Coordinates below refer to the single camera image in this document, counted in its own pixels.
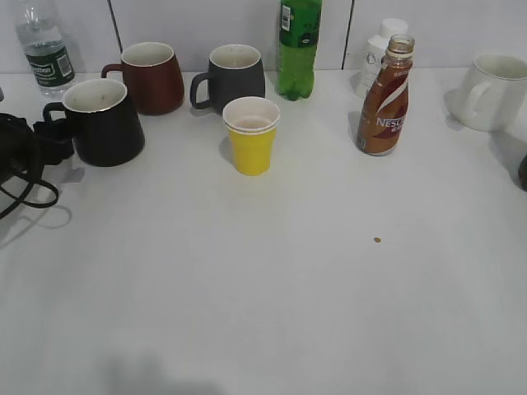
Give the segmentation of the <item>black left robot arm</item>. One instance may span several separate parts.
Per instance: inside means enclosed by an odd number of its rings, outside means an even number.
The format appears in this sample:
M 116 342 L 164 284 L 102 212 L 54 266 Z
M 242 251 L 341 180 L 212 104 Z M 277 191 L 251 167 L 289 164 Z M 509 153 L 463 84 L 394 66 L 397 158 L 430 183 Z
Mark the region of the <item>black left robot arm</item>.
M 30 127 L 25 118 L 1 113 L 1 183 L 8 181 L 11 168 L 28 170 L 59 165 L 74 153 L 72 135 L 65 118 Z

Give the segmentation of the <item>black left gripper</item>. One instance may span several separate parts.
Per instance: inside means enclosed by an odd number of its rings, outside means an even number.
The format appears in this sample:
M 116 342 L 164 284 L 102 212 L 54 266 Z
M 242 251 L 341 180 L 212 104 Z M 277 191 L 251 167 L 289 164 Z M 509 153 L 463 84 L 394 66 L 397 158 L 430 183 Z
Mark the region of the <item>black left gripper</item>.
M 65 118 L 33 125 L 44 165 L 60 165 L 74 154 L 69 122 Z

